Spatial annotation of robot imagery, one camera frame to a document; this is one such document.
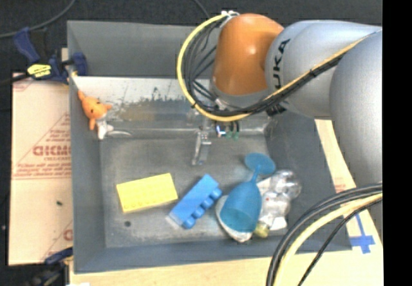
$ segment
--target blue plastic cup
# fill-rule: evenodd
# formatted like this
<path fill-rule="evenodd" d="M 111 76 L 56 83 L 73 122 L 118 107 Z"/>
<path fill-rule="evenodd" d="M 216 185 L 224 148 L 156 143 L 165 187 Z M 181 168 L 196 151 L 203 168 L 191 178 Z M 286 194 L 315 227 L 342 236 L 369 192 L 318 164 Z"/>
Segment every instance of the blue plastic cup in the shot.
<path fill-rule="evenodd" d="M 262 197 L 254 180 L 240 183 L 228 195 L 220 218 L 239 232 L 253 232 L 262 208 Z"/>
<path fill-rule="evenodd" d="M 275 171 L 275 164 L 262 153 L 249 153 L 245 164 L 254 171 L 250 181 L 240 183 L 228 195 L 220 211 L 224 224 L 238 232 L 253 232 L 259 220 L 262 209 L 262 197 L 256 178 L 259 174 L 269 174 Z"/>

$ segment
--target orange object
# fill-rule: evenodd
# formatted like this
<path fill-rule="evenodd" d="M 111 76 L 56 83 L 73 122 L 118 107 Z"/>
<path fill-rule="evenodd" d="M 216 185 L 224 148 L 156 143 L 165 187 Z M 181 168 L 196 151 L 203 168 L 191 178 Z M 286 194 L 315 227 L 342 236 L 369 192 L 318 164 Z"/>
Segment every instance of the orange object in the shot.
<path fill-rule="evenodd" d="M 89 129 L 93 130 L 96 126 L 96 120 L 104 118 L 112 106 L 101 103 L 97 98 L 85 96 L 80 90 L 77 92 L 77 95 L 82 102 L 84 114 L 89 118 Z"/>
<path fill-rule="evenodd" d="M 277 22 L 258 14 L 232 18 L 220 32 L 212 74 L 214 85 L 228 95 L 248 95 L 267 89 L 265 59 L 283 31 Z"/>

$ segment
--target blue clamp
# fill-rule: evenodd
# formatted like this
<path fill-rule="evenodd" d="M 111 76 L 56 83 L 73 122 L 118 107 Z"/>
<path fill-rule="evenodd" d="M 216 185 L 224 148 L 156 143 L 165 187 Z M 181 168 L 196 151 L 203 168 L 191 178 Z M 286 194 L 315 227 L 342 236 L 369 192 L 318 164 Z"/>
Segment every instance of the blue clamp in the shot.
<path fill-rule="evenodd" d="M 191 229 L 198 218 L 201 218 L 206 209 L 222 195 L 219 183 L 210 175 L 205 174 L 199 182 L 178 202 L 169 216 L 178 225 Z"/>
<path fill-rule="evenodd" d="M 30 39 L 30 29 L 25 27 L 19 30 L 13 37 L 14 44 L 27 59 L 27 73 L 35 80 L 50 80 L 68 84 L 69 74 L 66 65 L 74 64 L 77 75 L 87 75 L 88 67 L 86 58 L 81 52 L 76 52 L 68 61 L 60 61 L 56 55 L 52 55 L 47 62 L 41 58 Z"/>

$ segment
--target blue toy brick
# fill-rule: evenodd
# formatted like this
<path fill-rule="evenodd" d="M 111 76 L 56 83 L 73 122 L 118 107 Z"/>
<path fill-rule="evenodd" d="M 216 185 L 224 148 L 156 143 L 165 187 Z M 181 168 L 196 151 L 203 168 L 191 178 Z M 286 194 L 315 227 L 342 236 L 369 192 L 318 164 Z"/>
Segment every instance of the blue toy brick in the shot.
<path fill-rule="evenodd" d="M 169 216 L 178 225 L 191 229 L 206 209 L 212 207 L 222 195 L 219 183 L 205 174 L 199 182 L 175 205 Z"/>

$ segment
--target orange toy fish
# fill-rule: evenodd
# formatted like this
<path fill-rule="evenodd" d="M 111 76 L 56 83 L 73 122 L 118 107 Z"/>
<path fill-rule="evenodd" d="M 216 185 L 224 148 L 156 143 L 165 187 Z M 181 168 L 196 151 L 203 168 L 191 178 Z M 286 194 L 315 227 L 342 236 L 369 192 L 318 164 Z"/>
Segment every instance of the orange toy fish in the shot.
<path fill-rule="evenodd" d="M 113 131 L 113 126 L 106 122 L 106 115 L 112 105 L 103 104 L 95 97 L 85 96 L 80 90 L 77 95 L 82 102 L 84 114 L 89 118 L 89 129 L 93 130 L 97 126 L 98 139 L 102 140 L 107 132 Z"/>

